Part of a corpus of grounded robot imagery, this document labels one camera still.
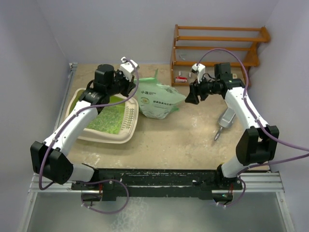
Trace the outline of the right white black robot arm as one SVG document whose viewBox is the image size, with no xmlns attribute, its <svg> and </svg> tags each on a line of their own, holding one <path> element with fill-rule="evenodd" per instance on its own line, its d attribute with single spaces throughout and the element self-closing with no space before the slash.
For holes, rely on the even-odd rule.
<svg viewBox="0 0 309 232">
<path fill-rule="evenodd" d="M 244 128 L 244 133 L 236 146 L 235 156 L 217 169 L 215 185 L 220 189 L 226 189 L 231 185 L 232 178 L 236 178 L 243 169 L 252 164 L 264 164 L 274 159 L 277 142 L 269 138 L 266 133 L 278 138 L 279 129 L 277 126 L 270 126 L 259 115 L 245 94 L 243 81 L 233 78 L 229 63 L 214 66 L 215 78 L 212 81 L 206 79 L 206 67 L 202 64 L 194 64 L 191 71 L 197 78 L 190 83 L 185 102 L 199 104 L 209 95 L 221 95 Z"/>
</svg>

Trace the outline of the silver metal scoop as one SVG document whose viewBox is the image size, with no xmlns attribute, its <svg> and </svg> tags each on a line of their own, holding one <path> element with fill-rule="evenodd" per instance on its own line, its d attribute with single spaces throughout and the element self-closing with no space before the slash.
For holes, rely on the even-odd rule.
<svg viewBox="0 0 309 232">
<path fill-rule="evenodd" d="M 223 130 L 230 128 L 236 118 L 236 113 L 233 109 L 227 108 L 218 118 L 219 129 L 214 137 L 214 141 L 217 141 Z"/>
</svg>

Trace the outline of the green cat litter bag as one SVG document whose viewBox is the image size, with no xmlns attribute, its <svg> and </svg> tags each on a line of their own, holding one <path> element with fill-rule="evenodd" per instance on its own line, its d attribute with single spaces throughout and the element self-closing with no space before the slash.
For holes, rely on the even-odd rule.
<svg viewBox="0 0 309 232">
<path fill-rule="evenodd" d="M 168 114 L 177 111 L 178 105 L 185 100 L 185 96 L 176 88 L 161 84 L 158 70 L 154 77 L 141 78 L 135 99 L 139 104 L 139 111 L 147 118 L 164 119 Z"/>
</svg>

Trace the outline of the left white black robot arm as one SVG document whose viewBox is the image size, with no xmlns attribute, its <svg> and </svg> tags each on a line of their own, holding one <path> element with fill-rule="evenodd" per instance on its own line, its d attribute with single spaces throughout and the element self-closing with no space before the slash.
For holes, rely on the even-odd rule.
<svg viewBox="0 0 309 232">
<path fill-rule="evenodd" d="M 64 184 L 67 181 L 82 182 L 88 189 L 99 185 L 95 169 L 85 164 L 73 164 L 67 158 L 81 132 L 100 112 L 113 106 L 110 97 L 121 94 L 120 103 L 131 99 L 139 84 L 138 64 L 123 57 L 119 69 L 101 64 L 95 70 L 95 77 L 80 95 L 74 109 L 63 123 L 43 142 L 35 141 L 30 147 L 33 171 L 39 176 L 39 188 L 44 190 L 42 179 Z"/>
</svg>

